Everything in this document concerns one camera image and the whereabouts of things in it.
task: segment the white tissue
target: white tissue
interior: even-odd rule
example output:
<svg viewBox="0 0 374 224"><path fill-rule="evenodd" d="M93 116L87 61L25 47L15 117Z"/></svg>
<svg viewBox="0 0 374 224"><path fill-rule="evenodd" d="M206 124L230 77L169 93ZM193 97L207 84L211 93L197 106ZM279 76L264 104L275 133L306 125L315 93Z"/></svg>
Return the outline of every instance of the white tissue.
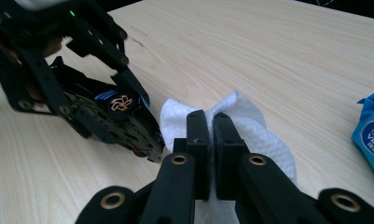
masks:
<svg viewBox="0 0 374 224"><path fill-rule="evenodd" d="M172 99L167 100L163 105L160 112L160 129L166 147L170 151L173 151L174 138L187 137L187 114L195 110L198 109ZM297 183L296 166L291 151L281 139L266 129L265 119L256 105L235 91L213 108L206 110L212 142L213 118L220 112L231 117L239 135L251 152L270 157L294 183ZM209 201L196 201L195 223L238 223L234 204L234 202L218 201L212 183Z"/></svg>

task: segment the blue wet wipes package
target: blue wet wipes package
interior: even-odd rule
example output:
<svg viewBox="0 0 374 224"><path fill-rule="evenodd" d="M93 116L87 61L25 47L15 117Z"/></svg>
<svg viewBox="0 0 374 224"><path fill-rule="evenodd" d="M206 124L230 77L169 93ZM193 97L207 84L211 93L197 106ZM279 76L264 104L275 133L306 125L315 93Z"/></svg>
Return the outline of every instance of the blue wet wipes package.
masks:
<svg viewBox="0 0 374 224"><path fill-rule="evenodd" d="M374 170L374 93L358 104L364 106L360 121L353 132L353 140L361 148Z"/></svg>

